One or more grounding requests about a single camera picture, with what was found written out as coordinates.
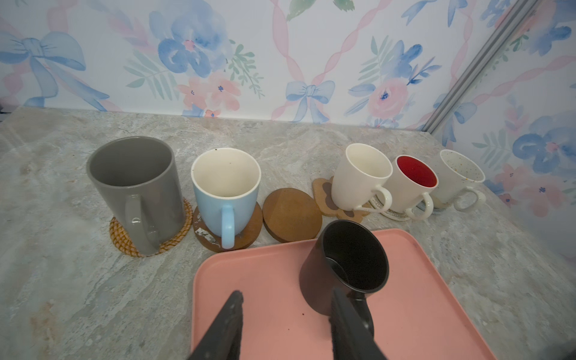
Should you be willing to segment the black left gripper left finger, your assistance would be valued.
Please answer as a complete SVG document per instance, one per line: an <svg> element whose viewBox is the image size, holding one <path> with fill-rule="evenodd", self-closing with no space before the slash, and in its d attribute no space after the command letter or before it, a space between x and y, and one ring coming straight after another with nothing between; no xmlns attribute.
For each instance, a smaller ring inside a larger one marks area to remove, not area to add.
<svg viewBox="0 0 576 360"><path fill-rule="evenodd" d="M242 345L244 298L233 291L187 360L239 360Z"/></svg>

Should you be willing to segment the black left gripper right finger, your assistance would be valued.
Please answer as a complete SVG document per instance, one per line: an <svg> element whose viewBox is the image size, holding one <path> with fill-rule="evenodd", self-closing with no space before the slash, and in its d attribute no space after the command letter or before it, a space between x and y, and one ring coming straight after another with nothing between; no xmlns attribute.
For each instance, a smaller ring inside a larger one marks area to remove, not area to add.
<svg viewBox="0 0 576 360"><path fill-rule="evenodd" d="M374 336L364 327L361 317L338 288L332 290L329 322L333 359L386 360Z"/></svg>

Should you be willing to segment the black ceramic mug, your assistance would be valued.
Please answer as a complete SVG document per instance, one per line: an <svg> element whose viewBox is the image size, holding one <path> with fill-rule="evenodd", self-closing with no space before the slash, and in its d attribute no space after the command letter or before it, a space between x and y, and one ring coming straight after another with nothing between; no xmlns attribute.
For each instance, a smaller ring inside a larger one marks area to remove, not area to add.
<svg viewBox="0 0 576 360"><path fill-rule="evenodd" d="M389 260L378 238L351 220L335 220L322 231L299 273L301 294L317 313L331 313L332 290L342 290L374 333L367 297L380 291L389 278Z"/></svg>

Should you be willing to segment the brown wooden coaster white streak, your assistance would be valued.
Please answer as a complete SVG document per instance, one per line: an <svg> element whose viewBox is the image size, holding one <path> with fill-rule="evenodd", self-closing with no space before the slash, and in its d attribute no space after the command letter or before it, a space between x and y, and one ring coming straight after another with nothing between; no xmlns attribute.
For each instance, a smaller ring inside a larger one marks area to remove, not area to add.
<svg viewBox="0 0 576 360"><path fill-rule="evenodd" d="M211 232L200 216L200 210L193 211L192 227L194 235L199 243L210 251L216 253L234 251L248 248L252 245L260 234L263 227L263 212L260 204L257 203L247 226L235 236L235 244L231 249L224 249L221 246L221 237Z"/></svg>

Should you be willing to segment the multicolour stitched round coaster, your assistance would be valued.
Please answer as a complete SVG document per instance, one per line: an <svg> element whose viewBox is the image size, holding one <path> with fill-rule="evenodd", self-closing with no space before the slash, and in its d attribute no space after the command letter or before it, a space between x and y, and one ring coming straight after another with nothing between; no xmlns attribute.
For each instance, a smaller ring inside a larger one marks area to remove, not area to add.
<svg viewBox="0 0 576 360"><path fill-rule="evenodd" d="M383 207L383 203L380 202L380 200L378 199L377 196L372 197L369 200L369 203L371 204L371 206L374 209L381 209ZM409 210L409 212L412 214L412 217L410 217L408 214L406 214L405 211L397 212L397 211L393 211L392 209L385 211L382 215L393 220L393 221L400 221L400 222L405 222L405 221L409 221L409 220L413 220L413 221L421 221L422 220L422 216L415 215L413 209Z"/></svg>

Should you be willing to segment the plain brown wooden coaster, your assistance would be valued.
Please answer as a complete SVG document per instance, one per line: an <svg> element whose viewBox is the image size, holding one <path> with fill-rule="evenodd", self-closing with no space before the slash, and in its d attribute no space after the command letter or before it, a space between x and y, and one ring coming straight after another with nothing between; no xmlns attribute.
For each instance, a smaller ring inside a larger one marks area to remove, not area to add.
<svg viewBox="0 0 576 360"><path fill-rule="evenodd" d="M264 201L262 215L268 233L283 243L315 239L323 223L315 200L293 187L271 192Z"/></svg>

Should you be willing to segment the woven rattan round coaster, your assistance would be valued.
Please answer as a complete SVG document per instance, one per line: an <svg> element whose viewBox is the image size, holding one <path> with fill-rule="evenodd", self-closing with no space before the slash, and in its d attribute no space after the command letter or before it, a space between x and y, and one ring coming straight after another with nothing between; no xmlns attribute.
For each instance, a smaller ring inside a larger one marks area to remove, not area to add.
<svg viewBox="0 0 576 360"><path fill-rule="evenodd" d="M185 222L184 226L181 230L170 240L165 241L160 245L160 249L155 255L162 254L164 252L169 251L170 249L174 248L179 244L184 237L188 234L189 230L192 227L192 220L193 220L193 213L194 210L190 204L190 202L184 198L184 212L185 212ZM123 254L126 254L131 257L149 257L146 255L142 255L134 246L133 242L131 241L128 232L124 229L124 227L113 217L109 222L109 237L113 243L113 245L121 251Z"/></svg>

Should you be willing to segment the cork paw print coaster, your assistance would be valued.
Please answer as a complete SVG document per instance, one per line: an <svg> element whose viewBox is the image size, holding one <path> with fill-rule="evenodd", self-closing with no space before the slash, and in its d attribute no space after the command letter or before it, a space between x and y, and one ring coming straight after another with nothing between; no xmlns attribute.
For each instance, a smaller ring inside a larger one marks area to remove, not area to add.
<svg viewBox="0 0 576 360"><path fill-rule="evenodd" d="M332 180L327 178L317 178L312 182L313 198L321 213L327 217L340 220L355 221L361 223L363 218L369 215L367 211L344 211L338 208L332 199Z"/></svg>

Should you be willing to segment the cream mug blue handle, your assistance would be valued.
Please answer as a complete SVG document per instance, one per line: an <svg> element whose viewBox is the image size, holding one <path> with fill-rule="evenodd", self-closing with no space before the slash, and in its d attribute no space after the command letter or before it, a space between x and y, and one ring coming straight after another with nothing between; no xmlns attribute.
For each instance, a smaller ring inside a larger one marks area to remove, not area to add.
<svg viewBox="0 0 576 360"><path fill-rule="evenodd" d="M202 220L223 249L233 248L257 204L260 165L245 151L214 148L193 162L190 175Z"/></svg>

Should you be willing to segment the white mug red interior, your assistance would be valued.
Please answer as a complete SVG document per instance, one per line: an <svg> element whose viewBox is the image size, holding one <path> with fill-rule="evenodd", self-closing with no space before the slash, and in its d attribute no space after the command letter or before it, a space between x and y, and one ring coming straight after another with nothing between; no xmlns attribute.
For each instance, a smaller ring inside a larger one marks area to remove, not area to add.
<svg viewBox="0 0 576 360"><path fill-rule="evenodd" d="M402 154L392 162L393 173L384 184L392 197L389 209L395 212L405 211L412 217L420 215L422 221L429 218L434 210L431 192L438 186L436 173L416 157Z"/></svg>

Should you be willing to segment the cream ceramic mug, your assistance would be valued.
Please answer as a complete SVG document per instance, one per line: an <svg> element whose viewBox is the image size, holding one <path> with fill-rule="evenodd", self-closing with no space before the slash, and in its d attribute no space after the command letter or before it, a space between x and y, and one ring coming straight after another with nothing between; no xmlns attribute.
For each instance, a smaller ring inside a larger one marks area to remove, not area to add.
<svg viewBox="0 0 576 360"><path fill-rule="evenodd" d="M393 202L384 188L392 174L392 163L381 151L363 143L350 144L334 174L331 198L344 211L384 213ZM375 194L383 196L382 208L365 208Z"/></svg>

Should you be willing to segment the grey ceramic mug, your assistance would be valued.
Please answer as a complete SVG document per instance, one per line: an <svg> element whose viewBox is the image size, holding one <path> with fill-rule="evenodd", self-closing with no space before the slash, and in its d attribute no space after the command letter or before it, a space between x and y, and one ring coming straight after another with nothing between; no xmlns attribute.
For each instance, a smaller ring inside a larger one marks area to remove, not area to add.
<svg viewBox="0 0 576 360"><path fill-rule="evenodd" d="M91 154L86 172L142 255L158 253L185 225L175 155L164 141L115 139Z"/></svg>

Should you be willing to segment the white speckled mug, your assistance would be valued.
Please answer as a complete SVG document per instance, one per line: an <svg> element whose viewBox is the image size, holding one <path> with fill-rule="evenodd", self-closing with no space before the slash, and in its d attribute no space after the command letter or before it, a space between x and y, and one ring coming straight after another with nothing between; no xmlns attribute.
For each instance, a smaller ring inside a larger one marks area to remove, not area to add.
<svg viewBox="0 0 576 360"><path fill-rule="evenodd" d="M430 166L439 182L430 193L436 212L454 206L457 211L468 213L485 204L485 194L476 189L485 180L485 174L474 161L456 151L443 149ZM475 202L468 207L458 205L457 199L466 193L474 194Z"/></svg>

